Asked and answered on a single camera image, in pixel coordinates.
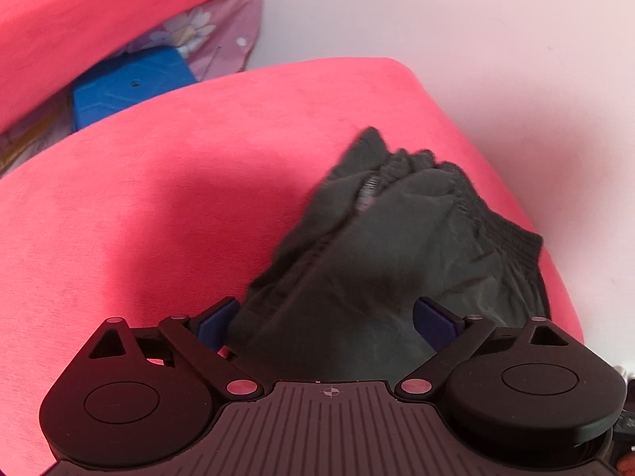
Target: crosshair marking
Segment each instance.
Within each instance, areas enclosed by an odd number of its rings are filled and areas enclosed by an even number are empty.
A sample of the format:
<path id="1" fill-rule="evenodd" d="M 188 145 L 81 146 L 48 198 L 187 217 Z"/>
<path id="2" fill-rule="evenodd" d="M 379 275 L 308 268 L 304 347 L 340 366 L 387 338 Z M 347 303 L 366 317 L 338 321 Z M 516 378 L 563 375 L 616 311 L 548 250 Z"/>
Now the crosshair marking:
<path id="1" fill-rule="evenodd" d="M 336 395 L 339 395 L 340 391 L 337 388 L 335 388 L 334 386 L 329 386 L 326 390 L 323 391 L 323 394 L 327 395 L 328 397 L 330 397 L 332 399 Z"/>

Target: blue plastic block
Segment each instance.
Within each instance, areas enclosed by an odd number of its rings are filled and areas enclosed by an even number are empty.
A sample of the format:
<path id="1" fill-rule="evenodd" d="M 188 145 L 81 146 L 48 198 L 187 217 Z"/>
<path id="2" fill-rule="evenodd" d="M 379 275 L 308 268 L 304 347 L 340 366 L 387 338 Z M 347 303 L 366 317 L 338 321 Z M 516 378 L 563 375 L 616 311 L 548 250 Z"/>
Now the blue plastic block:
<path id="1" fill-rule="evenodd" d="M 196 79 L 177 50 L 156 47 L 93 66 L 72 84 L 75 129 Z"/>
<path id="2" fill-rule="evenodd" d="M 236 299 L 231 299 L 214 314 L 206 317 L 199 323 L 196 330 L 196 338 L 203 342 L 214 352 L 218 352 L 225 345 L 225 336 L 229 323 L 240 309 L 240 304 Z"/>
<path id="3" fill-rule="evenodd" d="M 459 335 L 451 320 L 421 299 L 415 302 L 412 321 L 421 337 L 437 352 L 454 342 Z"/>

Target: pink pillow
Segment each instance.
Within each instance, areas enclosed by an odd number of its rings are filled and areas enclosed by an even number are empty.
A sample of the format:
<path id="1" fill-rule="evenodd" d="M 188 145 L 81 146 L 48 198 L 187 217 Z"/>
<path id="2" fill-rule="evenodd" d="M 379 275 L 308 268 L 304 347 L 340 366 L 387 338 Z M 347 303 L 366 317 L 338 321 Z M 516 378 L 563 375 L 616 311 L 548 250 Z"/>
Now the pink pillow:
<path id="1" fill-rule="evenodd" d="M 243 297 L 360 131 L 458 163 L 492 209 L 529 220 L 404 66 L 329 59 L 186 87 L 95 123 L 0 181 L 0 467 L 53 458 L 40 401 L 106 317 L 151 326 Z M 554 321 L 582 339 L 558 272 Z"/>
<path id="2" fill-rule="evenodd" d="M 208 0 L 0 0 L 0 132 L 88 68 Z"/>

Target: white wall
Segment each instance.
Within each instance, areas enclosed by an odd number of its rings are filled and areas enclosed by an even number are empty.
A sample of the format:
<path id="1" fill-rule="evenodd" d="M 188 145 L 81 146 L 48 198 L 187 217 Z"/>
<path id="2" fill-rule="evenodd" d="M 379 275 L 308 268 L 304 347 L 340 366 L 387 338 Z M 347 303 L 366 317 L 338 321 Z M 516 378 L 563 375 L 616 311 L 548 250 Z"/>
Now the white wall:
<path id="1" fill-rule="evenodd" d="M 250 67 L 409 66 L 545 236 L 587 344 L 635 370 L 635 0 L 266 0 Z"/>

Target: blue box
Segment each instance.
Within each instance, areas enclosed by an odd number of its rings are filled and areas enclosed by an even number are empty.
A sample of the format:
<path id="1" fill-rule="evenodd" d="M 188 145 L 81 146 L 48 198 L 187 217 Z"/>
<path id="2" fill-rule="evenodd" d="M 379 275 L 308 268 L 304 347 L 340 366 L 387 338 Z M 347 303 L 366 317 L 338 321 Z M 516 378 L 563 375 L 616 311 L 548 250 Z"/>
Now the blue box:
<path id="1" fill-rule="evenodd" d="M 72 84 L 75 130 L 196 82 L 174 48 L 161 46 L 107 59 Z"/>

